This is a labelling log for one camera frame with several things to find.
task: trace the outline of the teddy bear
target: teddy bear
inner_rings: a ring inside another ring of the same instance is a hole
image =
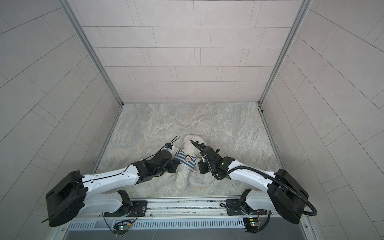
[[[197,143],[203,143],[204,140],[195,135],[187,135],[184,138],[184,148],[175,147],[172,154],[175,154],[175,160],[180,162],[177,167],[177,176],[175,186],[179,190],[186,190],[188,187],[188,176],[194,170],[197,162],[201,160],[200,151],[191,143],[191,140]]]

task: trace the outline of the white fur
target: white fur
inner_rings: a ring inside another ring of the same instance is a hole
[[[204,142],[204,140],[199,136],[187,135],[184,138],[183,151],[186,154],[191,155],[193,157],[200,157],[200,151],[191,143],[191,140],[193,140],[195,142],[198,141],[199,144]],[[176,176],[176,181],[175,181],[175,185],[176,185],[177,189],[179,189],[179,190],[186,190],[187,189],[189,173],[190,173],[190,169],[183,166],[182,164],[179,164],[179,166],[177,167],[177,176]]]

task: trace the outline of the marble floor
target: marble floor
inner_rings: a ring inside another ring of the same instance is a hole
[[[126,104],[97,172],[125,167],[154,154],[174,136],[183,147],[184,136],[199,135],[222,157],[263,170],[277,171],[279,164],[255,103]],[[120,188],[130,197],[240,195],[253,188],[240,181],[218,181],[198,167],[188,178],[188,188],[175,188],[176,174],[165,173],[151,181]]]

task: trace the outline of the wall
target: wall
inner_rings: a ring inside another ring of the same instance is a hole
[[[301,5],[68,2],[124,102],[258,101]]]
[[[0,238],[41,239],[45,194],[88,173],[118,110],[55,0],[0,1]]]
[[[314,0],[263,104],[323,239],[384,236],[383,15],[383,1]]]

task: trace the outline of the blue and white striped sweater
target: blue and white striped sweater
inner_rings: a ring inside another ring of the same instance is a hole
[[[198,162],[199,158],[192,157],[186,154],[182,149],[177,150],[175,159],[177,159],[180,164],[183,164],[187,168],[189,168],[191,171],[195,168],[196,163]]]

